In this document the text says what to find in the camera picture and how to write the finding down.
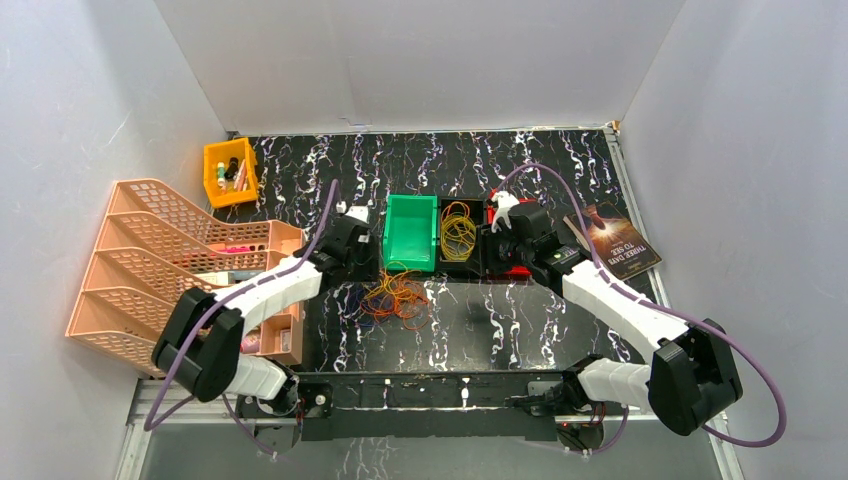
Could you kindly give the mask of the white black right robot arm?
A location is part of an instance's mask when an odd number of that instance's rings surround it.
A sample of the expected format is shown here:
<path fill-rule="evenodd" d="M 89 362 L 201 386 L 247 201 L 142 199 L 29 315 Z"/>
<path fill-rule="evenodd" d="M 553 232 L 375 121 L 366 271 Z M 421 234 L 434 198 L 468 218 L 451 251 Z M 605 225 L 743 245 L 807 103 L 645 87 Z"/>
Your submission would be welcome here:
<path fill-rule="evenodd" d="M 501 207 L 490 201 L 489 223 L 478 244 L 489 274 L 515 267 L 533 281 L 621 334 L 640 364 L 590 355 L 568 367 L 542 394 L 515 400 L 521 408 L 562 405 L 577 414 L 603 402 L 652 412 L 672 432 L 686 436 L 740 400 L 743 387 L 720 325 L 702 327 L 646 305 L 645 297 L 594 265 L 590 253 L 566 242 L 535 201 Z"/>

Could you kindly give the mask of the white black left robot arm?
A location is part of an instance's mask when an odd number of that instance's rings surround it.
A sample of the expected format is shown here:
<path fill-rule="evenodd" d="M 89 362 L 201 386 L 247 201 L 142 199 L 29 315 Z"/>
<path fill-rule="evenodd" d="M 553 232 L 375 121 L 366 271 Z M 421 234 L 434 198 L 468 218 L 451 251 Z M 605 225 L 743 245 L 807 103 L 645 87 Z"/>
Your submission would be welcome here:
<path fill-rule="evenodd" d="M 153 364 L 200 402 L 223 394 L 253 397 L 275 416 L 294 411 L 298 377 L 265 357 L 242 353 L 251 330 L 289 306 L 345 282 L 378 275 L 378 242 L 366 221 L 338 218 L 315 248 L 303 247 L 260 275 L 231 287 L 186 290 L 153 348 Z"/>

